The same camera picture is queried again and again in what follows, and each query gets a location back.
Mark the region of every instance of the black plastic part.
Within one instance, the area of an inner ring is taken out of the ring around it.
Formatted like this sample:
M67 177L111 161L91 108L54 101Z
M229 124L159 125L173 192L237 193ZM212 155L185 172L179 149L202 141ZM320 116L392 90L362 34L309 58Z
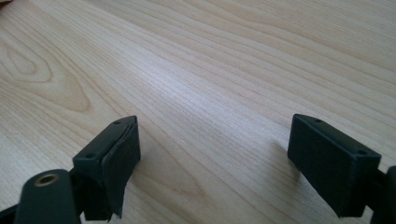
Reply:
M66 170L50 170L29 179L22 189L15 223L80 223Z
M139 161L136 116L114 121L73 158L74 178L85 186L80 203L87 220L121 217L125 186Z
M339 217L361 217L381 155L326 122L294 115L288 157Z
M52 170L32 177L19 204L0 212L1 224L80 223L121 216L125 186L140 161L137 119L108 125L73 159L67 173Z

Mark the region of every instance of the round hole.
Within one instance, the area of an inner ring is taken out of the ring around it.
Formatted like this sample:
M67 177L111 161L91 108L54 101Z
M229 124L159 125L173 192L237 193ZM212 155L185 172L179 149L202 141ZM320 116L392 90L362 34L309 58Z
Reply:
M92 158L94 156L95 156L94 153L88 153L87 155L85 155L85 158Z
M59 176L57 174L42 175L35 181L35 186L44 187L57 181Z
M367 155L367 152L366 152L366 151L363 151L363 150L358 150L358 154Z

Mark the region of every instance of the wood grain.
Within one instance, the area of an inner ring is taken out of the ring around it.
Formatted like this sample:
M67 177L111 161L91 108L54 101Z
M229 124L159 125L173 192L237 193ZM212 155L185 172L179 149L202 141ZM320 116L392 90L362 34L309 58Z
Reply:
M114 223L368 223L368 208L338 219L287 159L291 117L326 120L385 172L395 86L390 0L14 1L0 10L0 209L137 115L142 161Z

